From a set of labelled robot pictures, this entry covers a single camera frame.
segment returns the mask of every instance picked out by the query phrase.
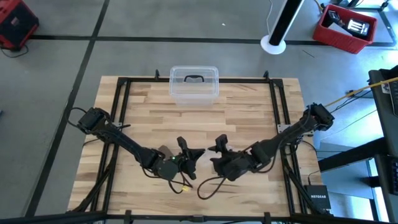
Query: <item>plastic container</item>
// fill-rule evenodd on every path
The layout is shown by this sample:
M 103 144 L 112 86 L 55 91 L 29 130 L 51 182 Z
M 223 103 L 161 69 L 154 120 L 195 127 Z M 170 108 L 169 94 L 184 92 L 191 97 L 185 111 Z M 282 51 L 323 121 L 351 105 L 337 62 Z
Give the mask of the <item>plastic container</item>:
M 218 69 L 211 66 L 174 66 L 170 96 L 179 106 L 211 106 L 218 97 Z
M 322 22 L 325 19 L 326 12 L 328 10 L 336 11 L 340 16 L 340 19 L 343 20 L 343 22 L 346 22 L 349 19 L 357 19 L 359 21 L 368 22 L 369 34 L 367 36 L 367 39 L 364 40 L 357 37 L 353 37 L 352 35 L 342 34 L 341 32 L 337 32 L 335 30 L 331 30 L 327 27 L 322 26 Z M 353 12 L 348 9 L 329 4 L 324 10 L 324 13 L 321 16 L 321 19 L 319 20 L 317 28 L 315 28 L 315 32 L 313 33 L 312 38 L 324 44 L 337 47 L 341 50 L 345 50 L 353 54 L 358 54 L 365 46 L 373 43 L 376 26 L 377 26 L 376 18 L 365 16 L 360 13 Z

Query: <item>container handle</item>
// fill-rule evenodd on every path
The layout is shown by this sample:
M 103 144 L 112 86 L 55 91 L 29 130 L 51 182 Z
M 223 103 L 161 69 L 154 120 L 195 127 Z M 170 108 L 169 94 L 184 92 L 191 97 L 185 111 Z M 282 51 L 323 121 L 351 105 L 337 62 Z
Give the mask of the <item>container handle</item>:
M 201 78 L 201 82 L 205 82 L 205 78 L 203 78 L 203 76 L 201 76 L 201 75 L 187 75 L 187 76 L 184 78 L 184 82 L 187 81 L 187 78 Z

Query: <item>clear plastic container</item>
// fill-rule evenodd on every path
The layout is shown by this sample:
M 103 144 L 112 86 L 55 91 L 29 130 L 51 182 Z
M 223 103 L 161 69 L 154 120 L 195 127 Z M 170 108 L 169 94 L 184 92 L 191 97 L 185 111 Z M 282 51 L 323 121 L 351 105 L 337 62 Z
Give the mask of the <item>clear plastic container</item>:
M 170 96 L 180 106 L 209 106 L 218 97 L 218 69 L 212 66 L 174 66 Z

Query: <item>red crate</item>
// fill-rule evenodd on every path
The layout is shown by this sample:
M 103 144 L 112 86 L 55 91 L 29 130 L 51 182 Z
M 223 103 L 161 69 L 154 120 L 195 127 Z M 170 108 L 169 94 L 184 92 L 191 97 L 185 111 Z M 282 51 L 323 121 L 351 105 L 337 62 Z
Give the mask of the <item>red crate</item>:
M 328 10 L 337 12 L 337 14 L 340 16 L 340 19 L 343 20 L 344 23 L 347 23 L 349 19 L 357 19 L 359 21 L 369 23 L 369 34 L 367 36 L 367 39 L 364 40 L 353 37 L 352 35 L 346 35 L 322 26 L 322 22 L 325 19 Z M 315 29 L 315 32 L 313 33 L 312 38 L 324 44 L 337 47 L 341 50 L 345 50 L 353 54 L 358 54 L 358 52 L 360 52 L 366 45 L 373 43 L 376 26 L 376 18 L 365 16 L 357 12 L 350 11 L 349 9 L 330 4 L 327 5 L 325 10 L 323 11 L 323 15 L 319 20 L 319 23 L 317 25 L 317 28 Z

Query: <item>netgear logo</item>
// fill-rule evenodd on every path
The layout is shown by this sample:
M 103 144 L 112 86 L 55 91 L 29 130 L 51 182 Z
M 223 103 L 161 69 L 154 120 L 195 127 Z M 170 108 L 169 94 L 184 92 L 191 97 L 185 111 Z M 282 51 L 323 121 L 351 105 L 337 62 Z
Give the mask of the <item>netgear logo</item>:
M 326 198 L 326 195 L 311 195 L 311 198 Z

